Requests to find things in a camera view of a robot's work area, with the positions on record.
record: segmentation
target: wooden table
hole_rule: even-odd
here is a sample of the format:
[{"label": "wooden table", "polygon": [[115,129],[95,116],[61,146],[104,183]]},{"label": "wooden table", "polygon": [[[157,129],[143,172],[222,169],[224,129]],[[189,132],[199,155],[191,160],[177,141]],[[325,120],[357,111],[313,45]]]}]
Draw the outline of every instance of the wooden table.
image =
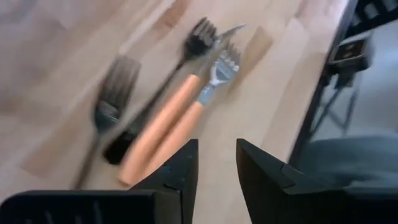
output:
[{"label": "wooden table", "polygon": [[[132,116],[177,63],[189,30],[207,16],[220,31],[248,26],[233,37],[243,52],[241,72],[218,90],[192,136],[200,146],[194,223],[250,223],[236,172],[236,139],[289,159],[349,1],[96,1],[5,7],[19,17],[0,22],[6,74],[0,78],[0,198],[67,189],[92,141],[97,86],[119,46],[130,41],[127,55],[142,63]],[[163,101],[198,63],[182,69]],[[122,189],[117,171],[98,155],[86,188]]]}]

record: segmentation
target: wooden handle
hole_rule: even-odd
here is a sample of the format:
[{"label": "wooden handle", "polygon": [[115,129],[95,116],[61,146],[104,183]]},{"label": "wooden handle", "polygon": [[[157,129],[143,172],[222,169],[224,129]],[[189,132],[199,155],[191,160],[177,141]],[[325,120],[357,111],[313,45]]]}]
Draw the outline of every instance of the wooden handle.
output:
[{"label": "wooden handle", "polygon": [[197,124],[204,106],[194,102],[187,112],[178,121],[175,127],[167,135],[165,140],[156,150],[150,160],[148,168],[144,172],[144,178],[157,170],[167,159],[170,159],[188,141],[195,125]]},{"label": "wooden handle", "polygon": [[156,117],[145,127],[122,161],[119,173],[122,183],[135,185],[143,179],[144,168],[155,153],[160,140],[165,136],[185,103],[195,93],[199,84],[199,77],[190,75]]}]

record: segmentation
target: floor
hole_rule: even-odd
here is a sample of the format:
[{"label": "floor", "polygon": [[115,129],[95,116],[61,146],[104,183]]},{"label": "floor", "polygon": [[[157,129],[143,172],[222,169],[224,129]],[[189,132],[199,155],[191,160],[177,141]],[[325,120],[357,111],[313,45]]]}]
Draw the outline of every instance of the floor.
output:
[{"label": "floor", "polygon": [[[398,131],[398,21],[373,30],[372,38],[374,61],[356,79],[359,95],[347,136]],[[327,101],[333,92],[333,87],[329,86],[323,101]],[[353,88],[343,90],[332,107],[341,119],[345,116],[352,92]],[[342,135],[341,129],[326,118],[313,139],[340,138]]]}]

